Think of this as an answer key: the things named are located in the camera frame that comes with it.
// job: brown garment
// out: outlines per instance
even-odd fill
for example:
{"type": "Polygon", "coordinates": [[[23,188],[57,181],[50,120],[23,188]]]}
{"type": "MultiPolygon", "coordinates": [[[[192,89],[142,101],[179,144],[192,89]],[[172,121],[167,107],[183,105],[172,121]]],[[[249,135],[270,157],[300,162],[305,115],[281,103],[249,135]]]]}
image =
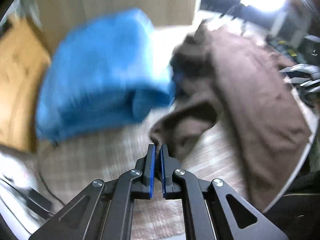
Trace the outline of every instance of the brown garment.
{"type": "Polygon", "coordinates": [[[166,143],[172,156],[186,154],[187,142],[214,126],[224,109],[238,137],[250,201],[262,211],[288,180],[310,136],[278,73],[291,65],[253,40],[201,24],[172,58],[174,73],[184,74],[177,85],[188,101],[152,127],[151,140],[166,143]]]}

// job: blue towel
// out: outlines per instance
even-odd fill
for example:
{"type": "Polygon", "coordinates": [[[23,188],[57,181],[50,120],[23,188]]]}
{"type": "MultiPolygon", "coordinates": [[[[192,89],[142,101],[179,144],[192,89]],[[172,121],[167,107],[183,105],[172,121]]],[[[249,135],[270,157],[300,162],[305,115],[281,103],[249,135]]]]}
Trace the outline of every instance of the blue towel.
{"type": "Polygon", "coordinates": [[[168,106],[168,68],[153,64],[151,21],[140,9],[95,19],[59,44],[36,110],[39,138],[61,141],[79,133],[141,122],[168,106]]]}

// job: brown cloth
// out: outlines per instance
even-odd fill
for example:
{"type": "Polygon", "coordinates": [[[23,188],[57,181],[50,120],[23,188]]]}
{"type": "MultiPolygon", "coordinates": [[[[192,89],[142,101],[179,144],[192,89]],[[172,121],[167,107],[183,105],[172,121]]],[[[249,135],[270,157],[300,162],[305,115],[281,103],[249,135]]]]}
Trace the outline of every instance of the brown cloth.
{"type": "Polygon", "coordinates": [[[188,100],[151,128],[151,140],[181,157],[224,109],[239,142],[249,201],[262,211],[288,180],[310,136],[278,73],[294,63],[224,27],[211,32],[202,23],[174,51],[171,65],[175,75],[183,73],[177,86],[188,100]]]}

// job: screw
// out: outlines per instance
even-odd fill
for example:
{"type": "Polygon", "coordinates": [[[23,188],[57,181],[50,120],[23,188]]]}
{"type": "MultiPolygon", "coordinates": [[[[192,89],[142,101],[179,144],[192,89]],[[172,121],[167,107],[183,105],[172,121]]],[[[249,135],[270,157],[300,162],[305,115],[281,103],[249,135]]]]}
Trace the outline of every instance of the screw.
{"type": "Polygon", "coordinates": [[[93,182],[92,182],[92,185],[94,187],[101,187],[103,185],[103,181],[101,179],[95,179],[93,182]]]}
{"type": "Polygon", "coordinates": [[[138,169],[133,169],[133,170],[131,170],[130,173],[132,176],[139,176],[141,171],[139,171],[138,169]]]}
{"type": "Polygon", "coordinates": [[[186,174],[186,171],[184,169],[176,169],[174,171],[174,173],[179,175],[179,176],[182,176],[182,175],[186,174]]]}
{"type": "Polygon", "coordinates": [[[221,187],[223,185],[223,180],[222,179],[214,179],[213,184],[216,185],[217,187],[221,187]]]}

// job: beige wall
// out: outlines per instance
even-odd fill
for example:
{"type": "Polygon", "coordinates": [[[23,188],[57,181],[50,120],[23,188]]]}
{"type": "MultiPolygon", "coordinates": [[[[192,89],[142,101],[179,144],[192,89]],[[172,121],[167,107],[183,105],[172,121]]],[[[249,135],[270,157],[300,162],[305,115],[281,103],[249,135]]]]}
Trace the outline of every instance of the beige wall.
{"type": "Polygon", "coordinates": [[[36,0],[48,49],[73,27],[99,15],[132,7],[141,8],[155,26],[188,25],[201,0],[36,0]]]}

